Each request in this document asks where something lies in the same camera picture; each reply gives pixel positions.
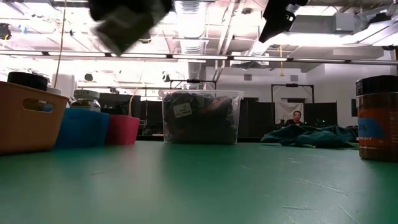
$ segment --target green table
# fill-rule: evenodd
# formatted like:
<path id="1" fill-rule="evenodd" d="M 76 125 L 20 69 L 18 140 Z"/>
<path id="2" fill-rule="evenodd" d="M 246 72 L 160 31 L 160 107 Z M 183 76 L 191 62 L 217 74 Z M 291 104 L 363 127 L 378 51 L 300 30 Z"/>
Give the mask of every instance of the green table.
<path id="1" fill-rule="evenodd" d="M 398 223 L 398 165 L 358 151 L 137 142 L 0 157 L 0 223 Z"/>

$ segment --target jar label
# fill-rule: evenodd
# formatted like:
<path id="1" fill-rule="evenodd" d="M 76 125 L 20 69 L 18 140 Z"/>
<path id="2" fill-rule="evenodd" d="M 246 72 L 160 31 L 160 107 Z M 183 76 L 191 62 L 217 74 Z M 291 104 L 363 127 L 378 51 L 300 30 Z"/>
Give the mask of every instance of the jar label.
<path id="1" fill-rule="evenodd" d="M 398 145 L 398 112 L 390 109 L 359 110 L 358 134 L 361 147 Z"/>
<path id="2" fill-rule="evenodd" d="M 184 103 L 181 105 L 176 105 L 173 107 L 174 115 L 176 118 L 182 118 L 184 116 L 189 116 L 192 114 L 191 104 Z"/>

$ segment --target jar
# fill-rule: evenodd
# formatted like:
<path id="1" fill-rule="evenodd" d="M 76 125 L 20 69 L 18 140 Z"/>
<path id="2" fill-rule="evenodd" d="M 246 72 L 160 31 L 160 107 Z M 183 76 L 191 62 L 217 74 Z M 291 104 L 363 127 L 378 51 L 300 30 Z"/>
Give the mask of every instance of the jar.
<path id="1" fill-rule="evenodd" d="M 359 80 L 356 95 L 359 156 L 398 162 L 398 77 Z"/>
<path id="2" fill-rule="evenodd" d="M 91 90 L 75 90 L 73 96 L 75 100 L 71 103 L 70 108 L 101 112 L 101 105 L 98 102 L 100 93 Z"/>

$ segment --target clear plastic bin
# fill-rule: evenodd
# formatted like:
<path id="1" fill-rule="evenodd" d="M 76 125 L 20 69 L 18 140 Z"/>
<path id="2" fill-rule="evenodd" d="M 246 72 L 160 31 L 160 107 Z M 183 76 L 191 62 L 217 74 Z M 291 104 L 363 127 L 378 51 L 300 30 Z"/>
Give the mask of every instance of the clear plastic bin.
<path id="1" fill-rule="evenodd" d="M 162 90 L 164 140 L 236 144 L 242 91 Z"/>

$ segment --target green blanket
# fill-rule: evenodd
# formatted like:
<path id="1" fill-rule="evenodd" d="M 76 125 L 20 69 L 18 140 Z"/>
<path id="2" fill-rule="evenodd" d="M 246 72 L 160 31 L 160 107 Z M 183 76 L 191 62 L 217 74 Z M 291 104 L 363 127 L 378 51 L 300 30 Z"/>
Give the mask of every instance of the green blanket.
<path id="1" fill-rule="evenodd" d="M 354 147 L 349 142 L 355 142 L 355 133 L 339 126 L 314 128 L 311 126 L 290 125 L 278 131 L 266 134 L 262 143 L 280 143 L 284 146 L 313 146 L 322 148 Z"/>

